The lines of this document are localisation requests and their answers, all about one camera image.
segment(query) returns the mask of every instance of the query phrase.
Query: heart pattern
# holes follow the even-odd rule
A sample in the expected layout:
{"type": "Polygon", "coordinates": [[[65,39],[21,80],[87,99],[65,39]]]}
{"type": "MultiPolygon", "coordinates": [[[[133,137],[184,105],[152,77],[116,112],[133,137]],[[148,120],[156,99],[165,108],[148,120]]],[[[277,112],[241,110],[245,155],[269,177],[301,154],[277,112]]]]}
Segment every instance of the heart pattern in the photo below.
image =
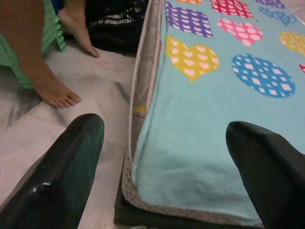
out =
{"type": "Polygon", "coordinates": [[[266,6],[272,6],[275,8],[280,8],[280,9],[285,8],[285,5],[281,2],[281,0],[256,0],[256,2],[266,6]]]}
{"type": "Polygon", "coordinates": [[[223,31],[232,34],[235,38],[240,40],[246,47],[250,47],[253,43],[258,42],[263,38],[263,34],[259,28],[248,22],[237,24],[233,20],[220,18],[217,25],[223,31]]]}
{"type": "Polygon", "coordinates": [[[300,64],[300,68],[305,73],[305,64],[300,64]]]}
{"type": "Polygon", "coordinates": [[[278,65],[252,56],[237,55],[232,59],[236,76],[259,93],[273,98],[287,98],[295,93],[291,77],[278,65]]]}
{"type": "Polygon", "coordinates": [[[305,35],[295,32],[281,32],[280,40],[289,50],[305,56],[305,35]]]}
{"type": "Polygon", "coordinates": [[[201,4],[202,0],[177,0],[178,2],[190,3],[190,4],[201,4]]]}
{"type": "Polygon", "coordinates": [[[213,32],[208,17],[191,9],[175,7],[171,3],[165,4],[167,23],[177,30],[211,38],[213,32]]]}
{"type": "Polygon", "coordinates": [[[211,0],[212,8],[217,13],[253,18],[247,4],[238,0],[211,0]]]}
{"type": "Polygon", "coordinates": [[[283,23],[285,26],[288,26],[291,23],[295,23],[297,20],[295,16],[285,13],[282,11],[273,11],[265,7],[260,7],[259,10],[266,16],[270,18],[274,18],[279,20],[281,23],[283,23]]]}
{"type": "Polygon", "coordinates": [[[187,47],[173,36],[166,37],[165,53],[170,56],[173,66],[191,82],[219,66],[218,56],[209,47],[202,44],[187,47]]]}

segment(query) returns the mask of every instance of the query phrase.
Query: white marble floor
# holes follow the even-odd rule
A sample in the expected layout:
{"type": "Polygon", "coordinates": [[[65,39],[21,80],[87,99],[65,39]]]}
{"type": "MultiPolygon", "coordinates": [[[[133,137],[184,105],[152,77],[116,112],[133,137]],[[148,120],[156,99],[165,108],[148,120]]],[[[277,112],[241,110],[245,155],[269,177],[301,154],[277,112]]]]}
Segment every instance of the white marble floor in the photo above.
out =
{"type": "Polygon", "coordinates": [[[78,115],[96,113],[105,121],[105,141],[80,229],[126,229],[114,225],[135,59],[100,51],[99,59],[68,43],[52,46],[45,58],[55,75],[81,96],[71,108],[53,108],[32,90],[20,88],[10,68],[0,67],[0,203],[27,169],[78,115]]]}

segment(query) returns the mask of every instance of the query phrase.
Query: red heart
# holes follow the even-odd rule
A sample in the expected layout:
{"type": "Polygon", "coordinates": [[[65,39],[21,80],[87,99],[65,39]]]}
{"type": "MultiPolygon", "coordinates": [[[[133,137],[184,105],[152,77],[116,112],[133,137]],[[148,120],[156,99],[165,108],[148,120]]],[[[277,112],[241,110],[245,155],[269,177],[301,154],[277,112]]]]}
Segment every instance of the red heart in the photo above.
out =
{"type": "Polygon", "coordinates": [[[300,64],[300,68],[301,68],[302,71],[305,73],[305,64],[300,64]]]}
{"type": "Polygon", "coordinates": [[[210,0],[212,8],[217,13],[237,15],[243,18],[253,18],[245,2],[238,0],[210,0]]]}

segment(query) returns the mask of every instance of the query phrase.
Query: black plastic bag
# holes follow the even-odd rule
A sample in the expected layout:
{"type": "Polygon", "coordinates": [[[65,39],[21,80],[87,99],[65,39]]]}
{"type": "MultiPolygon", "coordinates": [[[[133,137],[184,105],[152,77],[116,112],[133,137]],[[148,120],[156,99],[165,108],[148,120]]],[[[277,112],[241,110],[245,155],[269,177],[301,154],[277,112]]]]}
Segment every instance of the black plastic bag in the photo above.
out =
{"type": "Polygon", "coordinates": [[[90,0],[86,23],[93,46],[136,54],[148,0],[90,0]]]}

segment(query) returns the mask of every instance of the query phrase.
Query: light blue blanket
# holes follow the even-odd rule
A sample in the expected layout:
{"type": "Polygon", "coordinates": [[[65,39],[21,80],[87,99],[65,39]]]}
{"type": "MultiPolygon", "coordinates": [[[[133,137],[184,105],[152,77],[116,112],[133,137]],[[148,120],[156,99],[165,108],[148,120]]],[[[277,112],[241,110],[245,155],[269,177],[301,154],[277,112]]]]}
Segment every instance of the light blue blanket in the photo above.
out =
{"type": "Polygon", "coordinates": [[[247,121],[281,134],[305,152],[305,73],[299,66],[305,64],[305,37],[294,34],[305,35],[305,27],[278,0],[244,0],[253,18],[215,11],[217,3],[225,2],[244,10],[237,1],[213,0],[215,6],[210,0],[169,2],[167,17],[165,6],[163,10],[159,71],[137,144],[133,181],[149,204],[215,212],[243,225],[258,224],[228,153],[225,131],[231,121],[247,121]],[[195,19],[188,9],[197,14],[195,19]],[[208,25],[194,24],[207,21],[205,17],[208,25]],[[182,19],[191,20],[191,28],[183,27],[182,19]],[[234,23],[246,22],[258,28],[262,38],[260,33],[253,39],[249,32],[237,34],[242,28],[234,23]],[[234,28],[225,28],[226,23],[234,28]],[[204,49],[209,54],[198,58],[204,49]],[[212,60],[211,50],[218,60],[212,60]],[[181,63],[179,53],[184,52],[189,58],[181,63]]]}

